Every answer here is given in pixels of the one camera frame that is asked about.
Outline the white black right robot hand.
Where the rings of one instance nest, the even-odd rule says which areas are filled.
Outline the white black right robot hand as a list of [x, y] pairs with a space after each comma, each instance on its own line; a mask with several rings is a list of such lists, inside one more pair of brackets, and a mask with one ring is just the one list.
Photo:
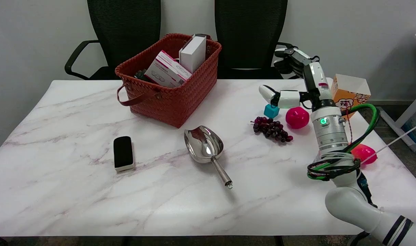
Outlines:
[[258, 91], [270, 106], [290, 109], [310, 101], [313, 112], [336, 106], [318, 56], [310, 57], [295, 46], [276, 49], [274, 55], [278, 58], [273, 64], [275, 69], [280, 74], [293, 73], [303, 79], [306, 91], [275, 91], [270, 86], [261, 85]]

